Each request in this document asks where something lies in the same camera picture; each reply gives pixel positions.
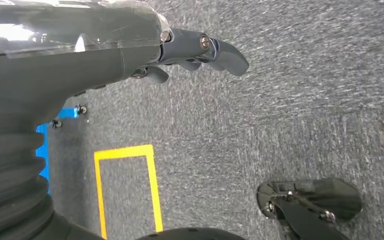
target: yellow tape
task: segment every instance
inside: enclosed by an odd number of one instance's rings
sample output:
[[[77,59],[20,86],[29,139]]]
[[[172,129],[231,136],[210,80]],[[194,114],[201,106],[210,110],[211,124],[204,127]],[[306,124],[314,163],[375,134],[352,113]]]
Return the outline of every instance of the yellow tape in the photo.
[[[163,217],[161,214],[160,195],[158,192],[157,171],[154,161],[154,147],[150,144],[141,146],[131,146],[126,148],[97,151],[94,154],[96,188],[98,193],[99,219],[101,236],[107,239],[107,227],[105,221],[104,196],[102,191],[100,160],[111,160],[131,157],[146,157],[148,166],[149,185],[151,189],[152,208],[155,222],[155,231],[163,231]]]

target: blue plastic part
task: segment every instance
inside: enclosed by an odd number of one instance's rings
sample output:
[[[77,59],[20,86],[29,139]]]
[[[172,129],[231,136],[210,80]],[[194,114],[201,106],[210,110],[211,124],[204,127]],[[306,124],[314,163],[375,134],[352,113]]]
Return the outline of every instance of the blue plastic part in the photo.
[[[64,107],[58,114],[59,119],[76,119],[79,117],[79,109],[77,107]],[[40,176],[47,179],[50,183],[50,169],[49,169],[49,150],[48,150],[48,127],[49,124],[45,123],[37,126],[36,132],[42,133],[44,137],[43,145],[36,149],[36,155],[38,157],[45,159],[45,168],[40,172]]]
[[[77,107],[65,107],[58,114],[59,119],[76,119],[79,117],[79,109]]]

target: robotic hand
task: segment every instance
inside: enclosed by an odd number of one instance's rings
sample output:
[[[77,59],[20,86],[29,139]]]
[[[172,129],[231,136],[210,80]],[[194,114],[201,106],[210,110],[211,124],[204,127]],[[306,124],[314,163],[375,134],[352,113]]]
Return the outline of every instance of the robotic hand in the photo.
[[[165,82],[158,66],[202,63],[240,76],[248,69],[232,45],[168,28],[133,0],[0,0],[0,240],[101,240],[54,211],[38,176],[43,144],[36,126],[65,101],[127,78]],[[243,240],[218,229],[173,229],[141,238]]]
[[[175,28],[153,59],[137,69],[132,78],[149,76],[158,83],[164,83],[169,75],[158,65],[177,64],[188,71],[195,71],[202,63],[216,71],[226,70],[235,76],[242,76],[249,67],[245,57],[231,44],[208,37],[202,32]]]

